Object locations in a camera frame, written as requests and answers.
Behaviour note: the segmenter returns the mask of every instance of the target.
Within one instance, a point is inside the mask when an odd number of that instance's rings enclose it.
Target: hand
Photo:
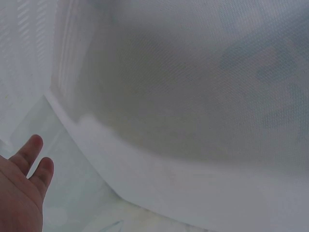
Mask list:
[[[52,180],[54,164],[41,160],[27,179],[27,174],[43,147],[42,138],[33,135],[8,160],[0,156],[0,231],[41,232],[42,205]]]

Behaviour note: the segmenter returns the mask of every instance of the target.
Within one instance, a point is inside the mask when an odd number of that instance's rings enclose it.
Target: human hand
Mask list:
[[[0,156],[0,232],[41,232],[42,205],[54,173],[54,163],[43,158],[36,171],[27,174],[43,147],[33,135],[8,160]]]

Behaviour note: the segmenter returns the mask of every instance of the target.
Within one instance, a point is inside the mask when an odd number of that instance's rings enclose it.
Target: white surface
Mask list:
[[[55,163],[53,181],[43,205],[43,232],[206,232],[121,200],[80,152],[45,98],[30,110],[12,134],[14,151],[0,146],[9,158],[32,135],[44,147],[29,176],[43,157]]]
[[[309,227],[306,0],[59,8],[46,96],[121,197],[220,232]]]
[[[57,0],[0,0],[0,139],[50,86]]]

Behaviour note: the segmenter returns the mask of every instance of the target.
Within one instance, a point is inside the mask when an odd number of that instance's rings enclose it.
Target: finger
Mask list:
[[[54,163],[50,158],[43,158],[39,163],[39,166],[35,170],[32,177],[29,180],[40,192],[42,199],[44,200],[47,189],[52,181],[54,174]]]
[[[14,163],[24,175],[27,175],[42,147],[42,138],[33,135],[15,155],[9,158],[9,161]]]

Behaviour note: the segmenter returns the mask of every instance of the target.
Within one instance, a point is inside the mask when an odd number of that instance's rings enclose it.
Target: white floor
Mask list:
[[[204,232],[121,200],[90,165],[43,97],[13,133],[13,147],[0,145],[8,158],[32,134],[39,134],[55,175],[46,195],[44,232]]]

